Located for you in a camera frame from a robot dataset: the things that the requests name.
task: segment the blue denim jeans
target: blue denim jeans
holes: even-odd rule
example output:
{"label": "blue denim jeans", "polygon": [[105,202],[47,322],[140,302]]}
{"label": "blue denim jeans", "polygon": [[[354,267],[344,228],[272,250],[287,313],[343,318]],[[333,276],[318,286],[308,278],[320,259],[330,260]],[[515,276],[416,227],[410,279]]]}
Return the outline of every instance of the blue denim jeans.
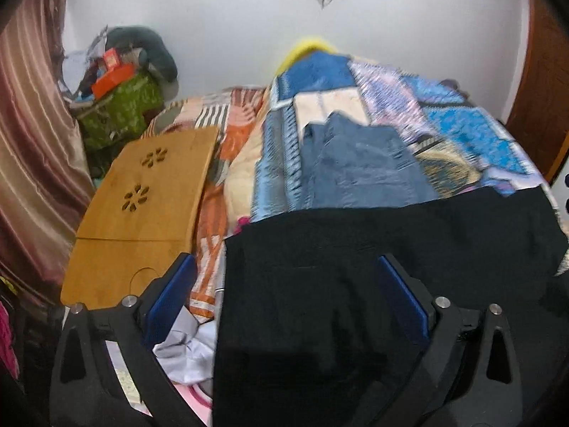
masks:
{"label": "blue denim jeans", "polygon": [[304,129],[303,208],[403,207],[439,196],[392,127],[362,126],[339,112]]}

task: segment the wooden door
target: wooden door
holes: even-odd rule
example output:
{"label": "wooden door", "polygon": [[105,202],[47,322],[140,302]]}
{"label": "wooden door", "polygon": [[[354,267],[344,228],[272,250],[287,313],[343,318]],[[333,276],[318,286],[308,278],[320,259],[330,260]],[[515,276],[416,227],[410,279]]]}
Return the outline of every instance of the wooden door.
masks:
{"label": "wooden door", "polygon": [[551,181],[569,149],[569,38],[541,0],[530,0],[520,89],[506,128]]}

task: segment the beige and maroon striped curtain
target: beige and maroon striped curtain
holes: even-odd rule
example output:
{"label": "beige and maroon striped curtain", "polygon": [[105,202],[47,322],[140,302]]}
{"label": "beige and maroon striped curtain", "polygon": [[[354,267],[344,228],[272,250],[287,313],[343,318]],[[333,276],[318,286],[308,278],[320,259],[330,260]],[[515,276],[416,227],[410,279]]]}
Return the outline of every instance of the beige and maroon striped curtain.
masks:
{"label": "beige and maroon striped curtain", "polygon": [[93,187],[56,83],[65,0],[23,0],[0,35],[0,274],[59,302]]}

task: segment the metal screw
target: metal screw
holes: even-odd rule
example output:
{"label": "metal screw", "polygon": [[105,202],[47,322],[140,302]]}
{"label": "metal screw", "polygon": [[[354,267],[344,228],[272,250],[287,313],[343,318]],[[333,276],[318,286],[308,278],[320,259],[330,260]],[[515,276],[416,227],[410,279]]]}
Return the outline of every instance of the metal screw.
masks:
{"label": "metal screw", "polygon": [[502,307],[498,304],[491,304],[489,307],[490,312],[493,315],[501,315],[502,314]]}
{"label": "metal screw", "polygon": [[449,308],[451,305],[451,301],[446,297],[437,297],[435,303],[440,308]]}
{"label": "metal screw", "polygon": [[123,307],[132,307],[138,301],[138,297],[136,295],[127,295],[121,301]]}
{"label": "metal screw", "polygon": [[83,309],[83,304],[73,304],[69,309],[74,315],[78,314]]}

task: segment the black cloth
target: black cloth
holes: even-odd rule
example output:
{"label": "black cloth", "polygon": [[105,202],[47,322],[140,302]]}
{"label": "black cloth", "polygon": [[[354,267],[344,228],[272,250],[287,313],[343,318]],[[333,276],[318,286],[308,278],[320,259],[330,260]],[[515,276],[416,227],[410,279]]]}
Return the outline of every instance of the black cloth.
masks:
{"label": "black cloth", "polygon": [[226,246],[217,427],[362,426],[377,417],[419,355],[374,280],[383,253],[433,296],[503,307],[526,409],[569,350],[568,293],[555,277],[567,237],[541,188],[291,212],[245,226]]}

